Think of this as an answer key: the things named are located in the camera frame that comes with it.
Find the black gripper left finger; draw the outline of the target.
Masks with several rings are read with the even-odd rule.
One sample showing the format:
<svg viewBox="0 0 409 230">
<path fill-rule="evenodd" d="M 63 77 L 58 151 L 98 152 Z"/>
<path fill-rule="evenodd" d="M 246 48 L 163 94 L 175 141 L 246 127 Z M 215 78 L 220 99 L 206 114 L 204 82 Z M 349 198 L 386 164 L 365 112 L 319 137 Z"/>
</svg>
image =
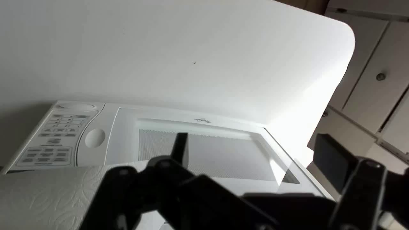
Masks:
<svg viewBox="0 0 409 230">
<path fill-rule="evenodd" d="M 80 230 L 136 230 L 156 211 L 174 230 L 274 230 L 274 219 L 206 175 L 193 175 L 170 158 L 144 172 L 110 169 Z"/>
</svg>

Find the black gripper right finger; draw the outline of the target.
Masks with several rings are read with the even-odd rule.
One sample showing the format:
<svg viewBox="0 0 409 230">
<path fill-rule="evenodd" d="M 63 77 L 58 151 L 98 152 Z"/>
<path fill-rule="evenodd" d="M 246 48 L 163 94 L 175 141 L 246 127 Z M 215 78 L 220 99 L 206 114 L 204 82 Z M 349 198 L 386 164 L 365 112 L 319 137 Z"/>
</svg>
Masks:
<svg viewBox="0 0 409 230">
<path fill-rule="evenodd" d="M 330 230 L 377 230 L 381 212 L 409 225 L 409 175 L 366 159 L 352 173 L 329 221 Z"/>
</svg>

